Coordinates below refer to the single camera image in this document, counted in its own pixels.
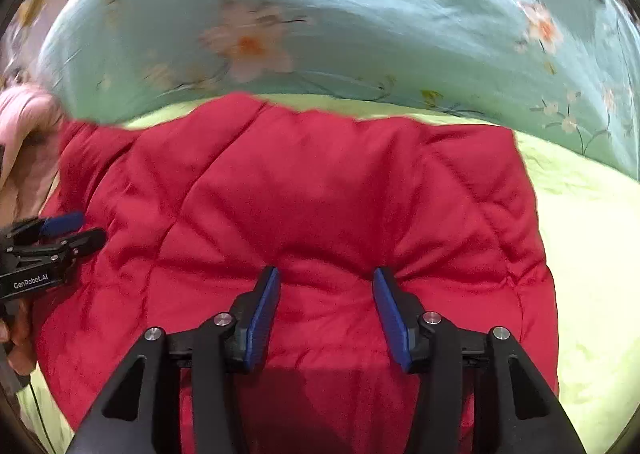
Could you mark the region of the person's left hand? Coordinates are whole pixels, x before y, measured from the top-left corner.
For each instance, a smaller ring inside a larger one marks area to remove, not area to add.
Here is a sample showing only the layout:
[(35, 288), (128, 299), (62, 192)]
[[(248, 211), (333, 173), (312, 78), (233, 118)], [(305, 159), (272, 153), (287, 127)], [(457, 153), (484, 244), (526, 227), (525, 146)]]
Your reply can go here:
[(30, 304), (26, 299), (15, 299), (16, 314), (10, 322), (1, 320), (1, 343), (11, 344), (8, 353), (9, 365), (20, 376), (32, 374), (37, 365), (36, 353), (32, 345), (32, 319)]

